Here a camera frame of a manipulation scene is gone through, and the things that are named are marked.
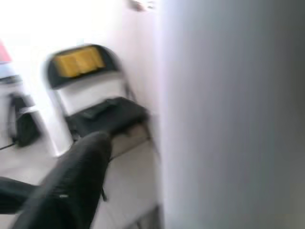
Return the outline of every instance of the black cloth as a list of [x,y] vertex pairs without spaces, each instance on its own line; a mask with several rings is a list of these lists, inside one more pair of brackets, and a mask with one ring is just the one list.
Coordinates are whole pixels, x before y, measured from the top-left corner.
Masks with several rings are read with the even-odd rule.
[[0,177],[0,214],[15,214],[36,186]]
[[123,97],[113,99],[114,106],[102,112],[97,118],[89,120],[84,117],[86,110],[69,118],[69,123],[76,132],[84,137],[95,131],[116,135],[137,123],[144,122],[148,115],[144,107]]
[[34,190],[11,228],[89,229],[110,155],[106,134],[78,141]]

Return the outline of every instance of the chair leg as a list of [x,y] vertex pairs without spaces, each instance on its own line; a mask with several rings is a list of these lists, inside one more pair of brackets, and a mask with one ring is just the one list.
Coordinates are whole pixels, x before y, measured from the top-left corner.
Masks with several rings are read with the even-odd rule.
[[104,202],[107,202],[107,197],[106,197],[106,195],[105,195],[105,191],[104,191],[104,188],[102,188],[102,193],[101,193],[101,195],[102,195],[102,198],[103,198],[103,201]]

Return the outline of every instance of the white wall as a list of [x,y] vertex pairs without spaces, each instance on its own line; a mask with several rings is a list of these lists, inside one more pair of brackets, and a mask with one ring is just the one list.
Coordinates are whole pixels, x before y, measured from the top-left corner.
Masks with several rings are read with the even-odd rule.
[[2,7],[6,13],[2,15],[3,21],[7,22],[1,28],[1,37],[40,110],[54,155],[64,153],[72,141],[59,108],[46,91],[44,67],[51,53],[90,42],[110,48],[122,61],[139,103],[150,106],[139,18],[127,8],[127,1],[90,0],[84,4],[81,0],[55,0],[45,4],[37,0],[12,0]]
[[305,2],[160,3],[165,228],[304,228]]

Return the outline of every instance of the black fabric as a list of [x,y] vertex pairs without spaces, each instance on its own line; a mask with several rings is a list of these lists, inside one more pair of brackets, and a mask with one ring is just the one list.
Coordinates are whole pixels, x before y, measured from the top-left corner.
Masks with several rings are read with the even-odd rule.
[[[98,50],[98,52],[100,53],[106,66],[104,68],[99,68],[99,69],[89,72],[89,73],[81,74],[79,77],[73,77],[73,78],[62,77],[56,67],[56,63],[54,60],[55,56],[60,55],[60,54],[65,54],[65,53],[68,53],[68,52],[71,52],[71,51],[74,51],[74,50],[77,50],[80,48],[89,47],[89,46],[93,46]],[[101,75],[101,73],[105,73],[105,72],[109,72],[109,71],[119,71],[119,67],[115,63],[114,57],[111,56],[110,52],[108,50],[106,50],[106,48],[104,48],[100,45],[92,44],[92,45],[77,47],[74,49],[64,50],[64,51],[54,54],[51,57],[48,65],[47,65],[47,76],[48,76],[47,79],[49,81],[50,87],[52,89],[57,90],[62,87],[65,87],[71,83],[74,83],[78,80],[82,80],[86,77],[94,77],[97,75]]]
[[9,95],[10,104],[8,112],[8,136],[13,144],[24,147],[33,143],[41,135],[31,113],[23,114],[21,111],[29,107],[23,96],[17,93]]
[[0,177],[0,214],[15,214],[36,186]]
[[95,131],[103,131],[110,135],[116,135],[147,119],[148,115],[144,107],[122,97],[117,97],[113,100],[115,105],[111,109],[102,112],[94,120],[84,117],[83,113],[86,110],[70,117],[70,123],[81,137]]
[[89,229],[110,154],[106,134],[78,141],[33,192],[12,229]]

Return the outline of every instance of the wall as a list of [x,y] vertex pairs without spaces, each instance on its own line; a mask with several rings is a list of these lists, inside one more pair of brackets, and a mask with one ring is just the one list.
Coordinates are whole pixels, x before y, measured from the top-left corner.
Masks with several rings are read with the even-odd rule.
[[160,3],[165,228],[304,228],[305,3]]

